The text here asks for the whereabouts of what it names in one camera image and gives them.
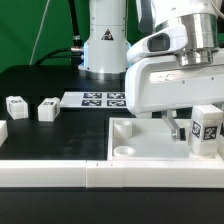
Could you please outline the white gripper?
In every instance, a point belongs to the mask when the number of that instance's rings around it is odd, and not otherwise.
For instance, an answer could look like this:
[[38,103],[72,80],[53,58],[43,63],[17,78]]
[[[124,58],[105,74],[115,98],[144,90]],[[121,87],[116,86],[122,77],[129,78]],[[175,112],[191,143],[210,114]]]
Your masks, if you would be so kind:
[[171,110],[224,103],[224,53],[215,53],[211,64],[186,67],[174,55],[142,59],[126,73],[125,94],[132,114],[162,111],[172,139],[185,141]]

